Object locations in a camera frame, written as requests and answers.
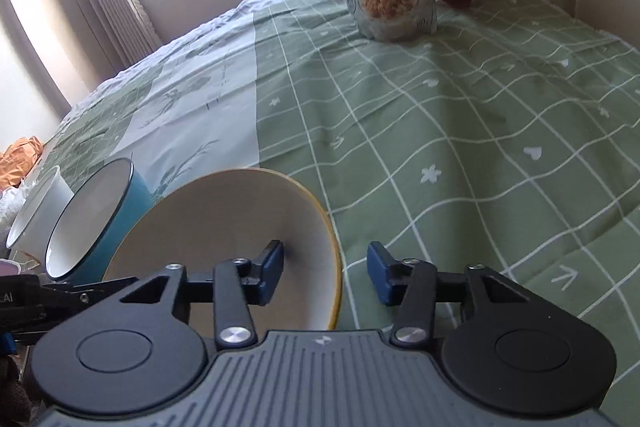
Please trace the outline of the teal bowl white inside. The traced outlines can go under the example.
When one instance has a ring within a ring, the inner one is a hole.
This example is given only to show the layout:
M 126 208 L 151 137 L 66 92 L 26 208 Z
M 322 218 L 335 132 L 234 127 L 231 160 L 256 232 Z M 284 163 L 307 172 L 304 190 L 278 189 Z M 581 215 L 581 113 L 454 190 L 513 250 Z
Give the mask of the teal bowl white inside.
M 56 221 L 44 259 L 47 277 L 71 284 L 102 280 L 120 243 L 152 206 L 152 194 L 130 159 L 105 164 Z

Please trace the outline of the orange cloth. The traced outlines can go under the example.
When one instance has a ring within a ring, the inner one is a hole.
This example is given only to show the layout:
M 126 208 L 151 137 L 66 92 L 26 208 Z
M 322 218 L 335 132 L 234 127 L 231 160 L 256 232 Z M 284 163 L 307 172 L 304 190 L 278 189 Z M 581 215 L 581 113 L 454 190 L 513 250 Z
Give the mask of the orange cloth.
M 17 187 L 42 155 L 43 144 L 35 136 L 13 142 L 0 158 L 0 192 Z

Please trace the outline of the white lace cloth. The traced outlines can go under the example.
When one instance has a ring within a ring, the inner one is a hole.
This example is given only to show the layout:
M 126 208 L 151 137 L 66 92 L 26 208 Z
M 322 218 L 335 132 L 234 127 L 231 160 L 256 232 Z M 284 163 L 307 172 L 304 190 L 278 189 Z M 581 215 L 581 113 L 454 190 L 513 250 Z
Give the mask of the white lace cloth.
M 8 229 L 26 202 L 28 187 L 8 187 L 0 198 L 0 227 Z

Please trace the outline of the cream bowl with yellow rim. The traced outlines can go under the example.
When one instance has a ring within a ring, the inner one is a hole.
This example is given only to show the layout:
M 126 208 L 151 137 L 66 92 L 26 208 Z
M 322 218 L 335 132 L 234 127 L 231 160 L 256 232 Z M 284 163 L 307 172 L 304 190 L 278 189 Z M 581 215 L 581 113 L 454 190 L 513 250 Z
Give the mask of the cream bowl with yellow rim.
M 306 187 L 267 169 L 219 171 L 173 191 L 126 235 L 105 276 L 144 279 L 171 263 L 210 274 L 221 261 L 256 258 L 273 239 L 284 267 L 270 303 L 250 309 L 258 334 L 334 329 L 342 262 L 332 225 Z

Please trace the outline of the green checked bed sheet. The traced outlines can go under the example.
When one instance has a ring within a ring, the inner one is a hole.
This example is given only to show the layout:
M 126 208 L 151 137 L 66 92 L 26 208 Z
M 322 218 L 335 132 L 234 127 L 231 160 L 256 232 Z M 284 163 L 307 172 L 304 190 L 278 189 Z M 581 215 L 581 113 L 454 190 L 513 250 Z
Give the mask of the green checked bed sheet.
M 42 165 L 75 188 L 126 157 L 156 198 L 222 169 L 292 176 L 334 225 L 343 325 L 390 324 L 372 241 L 489 265 L 608 336 L 604 409 L 636 425 L 639 52 L 544 0 L 437 15 L 384 43 L 344 0 L 244 0 L 77 103 Z

